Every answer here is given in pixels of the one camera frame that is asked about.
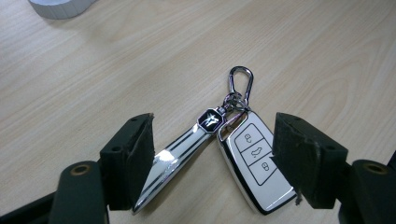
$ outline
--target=key fob button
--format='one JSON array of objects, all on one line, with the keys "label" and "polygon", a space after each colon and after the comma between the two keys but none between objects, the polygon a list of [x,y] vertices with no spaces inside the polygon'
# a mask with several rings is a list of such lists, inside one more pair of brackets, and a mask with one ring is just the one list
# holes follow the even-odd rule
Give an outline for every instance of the key fob button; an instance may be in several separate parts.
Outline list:
[{"label": "key fob button", "polygon": [[265,181],[274,173],[276,166],[270,159],[271,153],[251,164],[248,169],[253,174],[258,185],[263,185]]},{"label": "key fob button", "polygon": [[241,154],[244,158],[245,164],[249,166],[253,162],[258,161],[262,157],[266,156],[270,152],[271,148],[268,145],[266,139],[263,138],[257,144],[247,148]]},{"label": "key fob button", "polygon": [[254,126],[254,124],[249,124],[244,131],[236,136],[235,144],[238,150],[242,152],[261,139],[263,139],[263,136],[260,131]]}]

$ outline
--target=car key fob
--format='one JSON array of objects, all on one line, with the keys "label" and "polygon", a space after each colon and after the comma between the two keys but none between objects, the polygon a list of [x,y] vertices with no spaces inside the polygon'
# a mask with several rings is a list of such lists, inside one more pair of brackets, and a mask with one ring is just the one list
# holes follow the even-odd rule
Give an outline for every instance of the car key fob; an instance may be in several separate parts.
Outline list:
[{"label": "car key fob", "polygon": [[253,210],[267,215],[295,196],[270,158],[274,136],[256,113],[240,112],[220,127],[217,136],[233,177]]}]

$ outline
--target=light wood desk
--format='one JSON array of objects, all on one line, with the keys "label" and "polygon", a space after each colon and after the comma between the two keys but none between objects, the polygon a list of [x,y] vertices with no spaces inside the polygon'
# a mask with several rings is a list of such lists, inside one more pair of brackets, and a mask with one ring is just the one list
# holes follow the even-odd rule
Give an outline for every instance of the light wood desk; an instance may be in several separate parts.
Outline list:
[{"label": "light wood desk", "polygon": [[[152,112],[156,151],[220,105],[235,65],[250,105],[306,119],[387,163],[396,149],[396,2],[106,1],[66,21],[0,3],[0,216],[56,190],[61,171]],[[306,201],[254,214],[212,141],[141,213],[111,223],[338,223]]]}]

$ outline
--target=chrome key fob case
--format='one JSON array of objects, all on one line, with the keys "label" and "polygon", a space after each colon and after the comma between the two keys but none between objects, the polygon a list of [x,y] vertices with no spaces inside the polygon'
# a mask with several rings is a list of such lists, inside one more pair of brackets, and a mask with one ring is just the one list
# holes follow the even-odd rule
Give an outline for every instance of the chrome key fob case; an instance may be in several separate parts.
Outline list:
[{"label": "chrome key fob case", "polygon": [[233,177],[253,210],[267,215],[295,196],[270,158],[273,134],[253,111],[231,119],[217,136]]}]

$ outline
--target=key ring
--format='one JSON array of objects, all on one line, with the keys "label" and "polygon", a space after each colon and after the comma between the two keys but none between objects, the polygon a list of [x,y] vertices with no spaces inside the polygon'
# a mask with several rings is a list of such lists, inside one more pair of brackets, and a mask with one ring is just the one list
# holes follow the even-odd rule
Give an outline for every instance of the key ring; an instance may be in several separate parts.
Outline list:
[{"label": "key ring", "polygon": [[[233,76],[234,74],[241,72],[248,76],[247,89],[245,93],[245,99],[242,99],[242,94],[235,90],[233,84]],[[249,110],[248,107],[248,98],[250,96],[251,87],[253,85],[253,73],[244,66],[236,66],[230,71],[229,75],[229,85],[230,85],[230,93],[225,97],[224,104],[229,105],[231,109],[235,109],[238,111]]]}]

